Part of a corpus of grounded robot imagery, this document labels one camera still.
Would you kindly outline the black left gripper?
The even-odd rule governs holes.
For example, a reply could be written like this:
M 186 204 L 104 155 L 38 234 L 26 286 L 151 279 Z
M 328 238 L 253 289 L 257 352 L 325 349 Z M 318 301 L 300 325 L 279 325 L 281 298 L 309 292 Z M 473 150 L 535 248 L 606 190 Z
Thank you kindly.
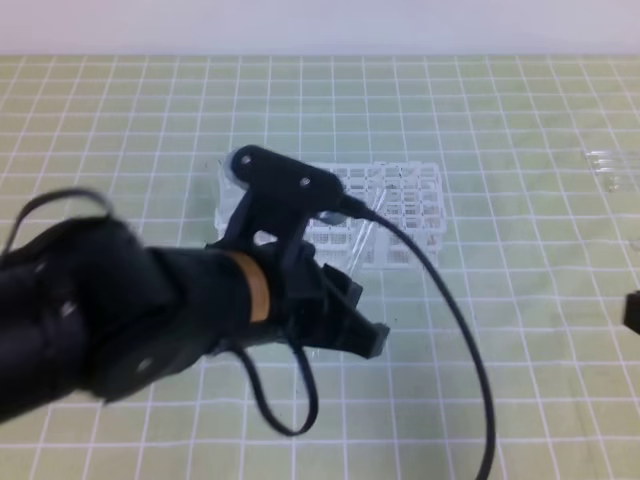
M 260 266 L 269 280 L 269 317 L 259 323 L 259 343 L 329 349 L 364 359 L 381 355 L 390 329 L 372 323 L 357 309 L 363 287 L 329 264 L 319 265 L 316 249 L 301 241 L 281 261 L 279 241 L 259 247 Z

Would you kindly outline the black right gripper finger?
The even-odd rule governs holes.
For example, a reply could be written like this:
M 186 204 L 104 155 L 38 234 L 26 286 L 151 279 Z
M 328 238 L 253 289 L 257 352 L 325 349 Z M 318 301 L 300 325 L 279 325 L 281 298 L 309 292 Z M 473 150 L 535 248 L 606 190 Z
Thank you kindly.
M 640 334 L 640 291 L 626 295 L 622 324 L 630 331 Z

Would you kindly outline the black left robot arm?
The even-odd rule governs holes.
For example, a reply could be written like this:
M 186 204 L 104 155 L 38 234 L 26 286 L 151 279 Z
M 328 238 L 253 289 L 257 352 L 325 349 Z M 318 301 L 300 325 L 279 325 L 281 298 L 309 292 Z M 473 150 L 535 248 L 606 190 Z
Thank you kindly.
M 276 244 L 143 245 L 106 217 L 64 221 L 1 256 L 1 417 L 83 391 L 125 399 L 204 356 L 235 354 L 269 410 L 253 346 L 281 343 L 316 408 L 306 348 L 381 354 L 389 330 L 358 310 L 362 289 L 319 265 L 308 243 L 284 262 Z

